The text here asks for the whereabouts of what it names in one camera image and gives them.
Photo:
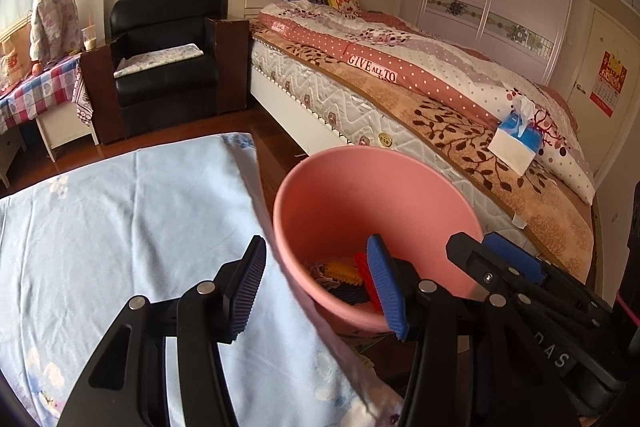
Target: red calendar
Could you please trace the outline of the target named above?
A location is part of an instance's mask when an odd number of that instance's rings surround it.
[[[604,53],[598,78],[589,97],[604,113],[611,117],[625,83],[626,68],[609,52]]]

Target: tissue pack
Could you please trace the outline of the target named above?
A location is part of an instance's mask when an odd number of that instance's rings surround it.
[[[511,169],[523,176],[542,144],[542,132],[529,123],[522,134],[519,129],[523,121],[520,115],[512,112],[498,127],[489,150]]]

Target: yellow item in bucket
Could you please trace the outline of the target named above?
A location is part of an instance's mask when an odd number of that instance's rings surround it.
[[[322,273],[325,277],[331,277],[331,279],[346,282],[347,284],[355,286],[362,284],[362,277],[356,267],[338,263],[337,261],[329,261],[324,265]]]

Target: wooden floor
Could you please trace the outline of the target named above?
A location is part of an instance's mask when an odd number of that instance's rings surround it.
[[[254,136],[262,188],[272,211],[276,191],[284,176],[306,158],[306,154],[255,100],[244,111],[181,124],[109,145],[95,146],[91,136],[84,136],[55,149],[55,162],[49,159],[44,144],[39,142],[25,152],[18,150],[8,172],[11,186],[9,190],[2,186],[0,197],[62,172],[136,149],[231,131],[249,132]]]

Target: red item in bucket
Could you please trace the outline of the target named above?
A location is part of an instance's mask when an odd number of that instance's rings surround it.
[[[371,305],[373,309],[378,313],[382,313],[382,305],[380,304],[380,299],[378,299],[378,292],[376,292],[376,286],[373,284],[373,279],[371,278],[371,272],[369,271],[369,264],[367,264],[367,254],[366,253],[357,253],[354,256],[354,260],[356,262],[356,266],[358,266],[358,270],[360,275],[362,276],[362,282],[364,282],[364,287],[369,294],[369,298],[371,299]]]

